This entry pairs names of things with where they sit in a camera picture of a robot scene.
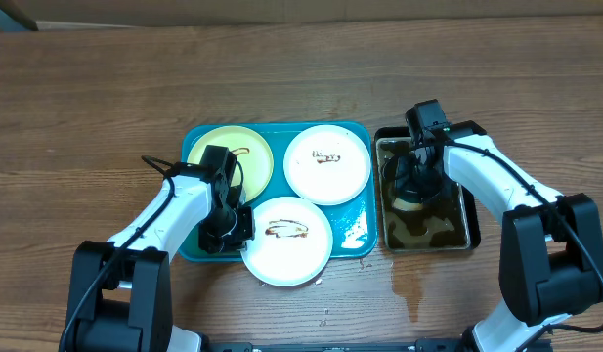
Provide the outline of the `green yellow sponge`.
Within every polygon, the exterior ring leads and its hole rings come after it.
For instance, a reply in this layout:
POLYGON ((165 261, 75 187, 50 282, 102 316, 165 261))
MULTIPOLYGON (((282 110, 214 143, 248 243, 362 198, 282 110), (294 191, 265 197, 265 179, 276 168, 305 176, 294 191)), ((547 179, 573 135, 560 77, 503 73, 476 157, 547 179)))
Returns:
POLYGON ((424 205, 418 194, 401 194, 395 196, 392 207, 395 210, 409 212, 419 211, 424 208, 424 205))

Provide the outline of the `white plate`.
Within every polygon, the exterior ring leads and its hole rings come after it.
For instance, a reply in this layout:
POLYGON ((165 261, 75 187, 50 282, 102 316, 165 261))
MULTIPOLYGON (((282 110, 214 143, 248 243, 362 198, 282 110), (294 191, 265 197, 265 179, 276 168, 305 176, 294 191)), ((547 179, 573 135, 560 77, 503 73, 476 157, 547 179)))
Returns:
POLYGON ((254 211, 255 234, 240 254, 258 280, 271 286, 300 286, 325 267, 333 234, 324 213, 296 197, 272 198, 254 211))

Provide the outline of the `yellow plate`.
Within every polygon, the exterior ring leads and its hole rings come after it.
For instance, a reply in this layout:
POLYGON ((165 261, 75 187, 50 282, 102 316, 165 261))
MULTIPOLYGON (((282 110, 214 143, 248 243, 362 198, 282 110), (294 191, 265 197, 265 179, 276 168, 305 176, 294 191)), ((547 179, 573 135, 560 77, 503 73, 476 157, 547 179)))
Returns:
POLYGON ((243 184, 246 201, 256 199, 268 186, 273 171, 274 157, 269 144, 257 132, 242 126, 217 127, 196 139, 188 153, 188 163, 199 163, 208 145, 226 147, 234 154, 237 166, 233 186, 243 184))

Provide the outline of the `pink plate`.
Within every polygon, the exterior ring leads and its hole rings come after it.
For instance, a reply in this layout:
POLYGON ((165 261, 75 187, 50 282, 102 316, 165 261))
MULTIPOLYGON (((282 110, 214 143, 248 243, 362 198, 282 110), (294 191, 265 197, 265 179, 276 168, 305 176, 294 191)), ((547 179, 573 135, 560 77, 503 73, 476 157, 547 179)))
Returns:
POLYGON ((316 125, 294 137, 283 157, 285 179, 296 195, 333 206, 355 198, 370 179, 368 148, 338 125, 316 125))

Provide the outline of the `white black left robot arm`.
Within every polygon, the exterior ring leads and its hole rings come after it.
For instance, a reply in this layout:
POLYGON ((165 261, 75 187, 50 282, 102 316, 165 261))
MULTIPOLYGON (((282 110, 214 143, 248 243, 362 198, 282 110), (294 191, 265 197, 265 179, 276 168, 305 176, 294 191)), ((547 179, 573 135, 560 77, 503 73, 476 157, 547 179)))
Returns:
POLYGON ((199 164, 154 157, 162 188, 146 209, 106 242, 74 252, 62 351, 199 351, 201 334, 173 323, 170 264, 191 231, 208 254, 237 251, 254 234, 242 167, 224 155, 199 164))

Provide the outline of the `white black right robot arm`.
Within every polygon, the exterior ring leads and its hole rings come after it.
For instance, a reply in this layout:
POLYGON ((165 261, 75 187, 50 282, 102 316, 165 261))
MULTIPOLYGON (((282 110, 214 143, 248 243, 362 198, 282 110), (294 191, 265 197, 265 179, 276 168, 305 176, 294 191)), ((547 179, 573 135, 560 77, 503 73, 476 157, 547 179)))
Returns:
POLYGON ((507 158, 472 121, 408 121, 411 145, 397 178, 407 202, 424 203, 454 181, 501 224, 494 311, 468 328, 458 351, 529 351, 552 330, 599 333, 566 319, 603 303, 603 235, 585 194, 564 196, 507 158))

